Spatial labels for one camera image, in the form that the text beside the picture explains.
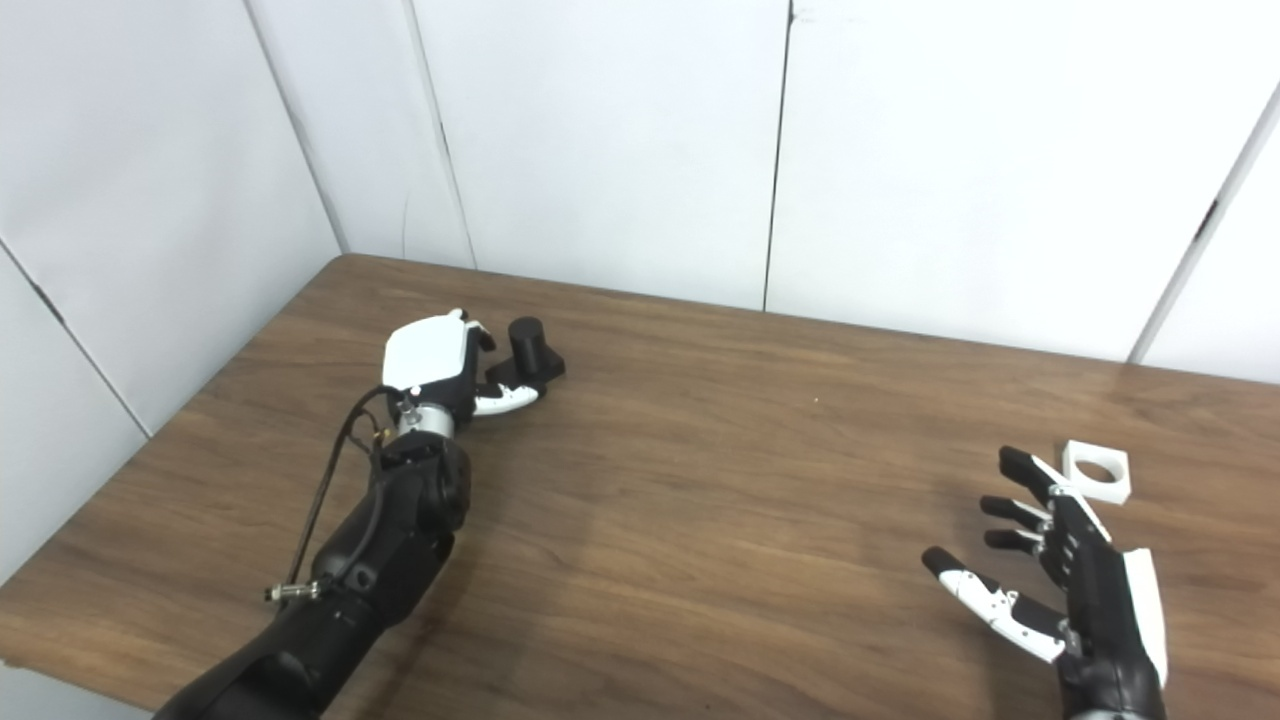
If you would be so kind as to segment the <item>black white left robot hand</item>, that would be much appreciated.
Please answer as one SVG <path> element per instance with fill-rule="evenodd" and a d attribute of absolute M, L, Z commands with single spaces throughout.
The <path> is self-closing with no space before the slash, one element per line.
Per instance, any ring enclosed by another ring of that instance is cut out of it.
<path fill-rule="evenodd" d="M 540 384 L 481 380 L 479 360 L 495 350 L 490 331 L 462 307 L 394 331 L 381 383 L 394 391 L 387 404 L 396 429 L 452 438 L 476 416 L 515 413 L 545 397 Z"/>

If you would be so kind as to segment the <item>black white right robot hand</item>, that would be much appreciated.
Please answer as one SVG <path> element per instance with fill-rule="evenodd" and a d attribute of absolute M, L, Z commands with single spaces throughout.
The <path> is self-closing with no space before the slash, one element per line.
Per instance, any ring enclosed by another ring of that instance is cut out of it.
<path fill-rule="evenodd" d="M 984 542 L 1036 560 L 1062 592 L 1064 611 L 938 546 L 923 565 L 993 633 L 1053 667 L 1065 719 L 1165 719 L 1167 628 L 1151 551 L 1120 550 L 1085 495 L 1036 455 L 1004 446 L 998 469 L 1034 503 L 980 497 L 983 514 L 1007 523 Z"/>

